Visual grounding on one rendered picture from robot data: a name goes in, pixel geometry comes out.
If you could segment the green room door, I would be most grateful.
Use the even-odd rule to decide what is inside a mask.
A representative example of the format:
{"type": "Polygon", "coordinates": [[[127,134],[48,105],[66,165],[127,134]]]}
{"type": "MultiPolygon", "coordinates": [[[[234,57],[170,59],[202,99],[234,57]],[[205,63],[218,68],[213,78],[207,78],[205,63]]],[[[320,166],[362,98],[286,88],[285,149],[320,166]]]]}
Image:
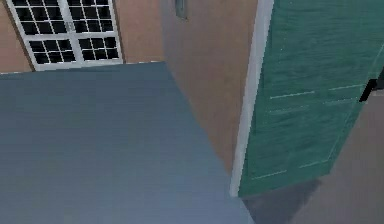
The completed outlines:
{"type": "Polygon", "coordinates": [[[274,0],[239,196],[330,172],[384,68],[384,0],[274,0]]]}

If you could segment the white grid window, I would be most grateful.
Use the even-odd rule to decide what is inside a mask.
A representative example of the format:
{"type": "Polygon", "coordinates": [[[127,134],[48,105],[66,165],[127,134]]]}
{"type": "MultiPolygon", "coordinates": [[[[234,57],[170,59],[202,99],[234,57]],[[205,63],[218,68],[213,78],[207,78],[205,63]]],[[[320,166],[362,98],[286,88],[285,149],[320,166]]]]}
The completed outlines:
{"type": "Polygon", "coordinates": [[[33,69],[123,62],[114,0],[5,0],[33,69]]]}

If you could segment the white door frame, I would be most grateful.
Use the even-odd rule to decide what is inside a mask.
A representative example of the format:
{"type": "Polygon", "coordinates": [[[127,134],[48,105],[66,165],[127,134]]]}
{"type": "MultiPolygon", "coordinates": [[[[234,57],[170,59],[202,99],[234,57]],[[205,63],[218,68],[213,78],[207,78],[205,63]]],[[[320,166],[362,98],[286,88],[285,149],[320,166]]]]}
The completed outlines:
{"type": "Polygon", "coordinates": [[[234,152],[229,194],[239,196],[241,176],[252,123],[263,57],[268,40],[274,0],[258,0],[253,20],[252,42],[247,66],[247,75],[242,98],[240,122],[234,152]]]}

